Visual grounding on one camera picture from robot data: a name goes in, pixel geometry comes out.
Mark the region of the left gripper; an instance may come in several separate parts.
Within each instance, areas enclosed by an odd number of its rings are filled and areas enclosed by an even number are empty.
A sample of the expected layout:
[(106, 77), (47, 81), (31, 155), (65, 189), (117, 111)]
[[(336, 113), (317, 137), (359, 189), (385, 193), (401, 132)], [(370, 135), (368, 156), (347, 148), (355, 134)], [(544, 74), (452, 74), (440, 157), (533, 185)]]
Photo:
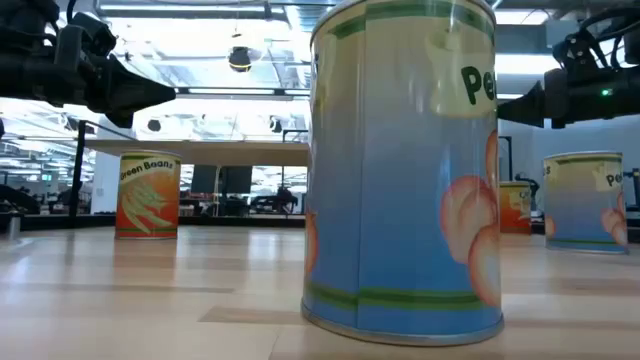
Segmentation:
[[(108, 111), (139, 111), (176, 98), (173, 87), (127, 70), (113, 55), (59, 51), (57, 35), (0, 27), (0, 97)], [(133, 126), (133, 112), (112, 112), (118, 128)]]

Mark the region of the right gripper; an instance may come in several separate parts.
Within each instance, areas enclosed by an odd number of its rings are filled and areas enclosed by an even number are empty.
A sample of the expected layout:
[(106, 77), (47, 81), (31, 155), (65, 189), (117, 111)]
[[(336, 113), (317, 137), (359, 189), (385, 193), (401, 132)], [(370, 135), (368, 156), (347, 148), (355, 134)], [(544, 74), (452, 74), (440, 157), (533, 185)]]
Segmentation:
[(614, 117), (614, 74), (598, 71), (571, 80), (565, 70), (554, 69), (523, 96), (501, 103), (497, 117), (532, 127), (543, 127), (544, 118), (552, 129), (596, 119)]

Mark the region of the green beans can orange label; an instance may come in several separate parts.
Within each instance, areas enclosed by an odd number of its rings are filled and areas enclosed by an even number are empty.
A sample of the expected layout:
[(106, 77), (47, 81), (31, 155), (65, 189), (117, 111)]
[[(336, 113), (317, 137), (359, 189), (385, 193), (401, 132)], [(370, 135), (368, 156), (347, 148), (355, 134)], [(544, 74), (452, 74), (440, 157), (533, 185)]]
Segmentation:
[(159, 151), (120, 156), (115, 238), (176, 239), (181, 157)]

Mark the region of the corn can red label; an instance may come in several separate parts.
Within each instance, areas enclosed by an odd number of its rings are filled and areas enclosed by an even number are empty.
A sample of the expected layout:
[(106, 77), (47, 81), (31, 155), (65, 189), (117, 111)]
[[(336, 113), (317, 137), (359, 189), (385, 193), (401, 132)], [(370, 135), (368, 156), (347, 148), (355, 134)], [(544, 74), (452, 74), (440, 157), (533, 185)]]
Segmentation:
[(527, 182), (499, 185), (500, 230), (502, 233), (531, 233), (531, 188)]

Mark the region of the peaches can blue label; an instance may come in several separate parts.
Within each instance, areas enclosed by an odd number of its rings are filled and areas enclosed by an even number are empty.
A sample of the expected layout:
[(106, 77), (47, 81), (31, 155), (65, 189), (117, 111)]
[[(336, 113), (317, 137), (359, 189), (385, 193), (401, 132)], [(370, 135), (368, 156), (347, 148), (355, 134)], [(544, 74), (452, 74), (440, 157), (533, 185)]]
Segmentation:
[(502, 330), (495, 30), (486, 0), (346, 0), (317, 23), (311, 323), (413, 346)]

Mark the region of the black background monitor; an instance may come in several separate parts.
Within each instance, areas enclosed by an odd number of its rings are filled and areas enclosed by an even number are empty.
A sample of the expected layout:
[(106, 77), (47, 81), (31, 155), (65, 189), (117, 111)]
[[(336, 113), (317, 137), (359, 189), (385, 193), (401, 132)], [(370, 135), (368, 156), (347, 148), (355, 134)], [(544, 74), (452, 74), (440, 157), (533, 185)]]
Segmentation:
[(221, 169), (220, 190), (225, 194), (249, 194), (252, 166), (227, 166)]
[(215, 165), (195, 165), (191, 181), (192, 193), (213, 193), (217, 181)]

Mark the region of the black ceiling dome fixture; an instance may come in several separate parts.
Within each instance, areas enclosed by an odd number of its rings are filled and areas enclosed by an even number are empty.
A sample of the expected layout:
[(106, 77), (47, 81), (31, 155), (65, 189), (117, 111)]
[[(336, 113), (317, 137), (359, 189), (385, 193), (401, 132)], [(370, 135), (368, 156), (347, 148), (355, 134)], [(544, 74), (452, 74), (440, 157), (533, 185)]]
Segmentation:
[(228, 56), (229, 67), (238, 73), (251, 70), (251, 58), (249, 48), (244, 46), (233, 47)]

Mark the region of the dark blue background workstation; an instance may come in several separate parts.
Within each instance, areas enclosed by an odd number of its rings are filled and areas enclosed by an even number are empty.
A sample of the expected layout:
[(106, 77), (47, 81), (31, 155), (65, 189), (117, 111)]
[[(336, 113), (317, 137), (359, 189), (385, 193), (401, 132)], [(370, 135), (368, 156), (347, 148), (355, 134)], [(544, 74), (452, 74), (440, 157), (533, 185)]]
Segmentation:
[(640, 168), (624, 171), (623, 176), (632, 181), (631, 193), (633, 195), (633, 202), (627, 206), (627, 209), (632, 212), (640, 212)]

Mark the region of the black curved background machine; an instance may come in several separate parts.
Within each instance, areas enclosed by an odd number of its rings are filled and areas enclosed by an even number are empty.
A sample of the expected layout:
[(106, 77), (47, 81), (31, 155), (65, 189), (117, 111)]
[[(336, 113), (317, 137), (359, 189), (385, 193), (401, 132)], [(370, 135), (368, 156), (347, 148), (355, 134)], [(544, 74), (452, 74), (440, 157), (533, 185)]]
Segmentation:
[(0, 209), (2, 207), (28, 215), (40, 213), (40, 204), (37, 200), (23, 191), (0, 184)]

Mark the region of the dark office chair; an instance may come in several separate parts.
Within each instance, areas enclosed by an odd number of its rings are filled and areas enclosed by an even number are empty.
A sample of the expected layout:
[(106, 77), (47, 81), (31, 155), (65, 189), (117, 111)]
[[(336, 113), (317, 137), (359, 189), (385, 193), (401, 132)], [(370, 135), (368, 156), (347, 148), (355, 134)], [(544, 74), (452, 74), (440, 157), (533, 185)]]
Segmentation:
[(298, 199), (286, 187), (281, 186), (276, 193), (276, 208), (281, 214), (291, 214), (298, 204)]

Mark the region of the wooden shelf with black frame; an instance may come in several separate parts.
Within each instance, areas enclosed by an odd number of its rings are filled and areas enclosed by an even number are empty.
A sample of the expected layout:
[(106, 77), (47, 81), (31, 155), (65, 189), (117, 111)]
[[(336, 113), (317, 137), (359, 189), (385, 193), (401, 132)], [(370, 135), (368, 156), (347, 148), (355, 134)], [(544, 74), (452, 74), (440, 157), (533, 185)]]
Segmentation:
[(92, 140), (112, 156), (167, 152), (185, 165), (307, 167), (301, 220), (275, 227), (396, 226), (459, 230), (497, 225), (497, 123), (493, 119), (385, 118), (315, 125), (311, 141), (171, 142)]

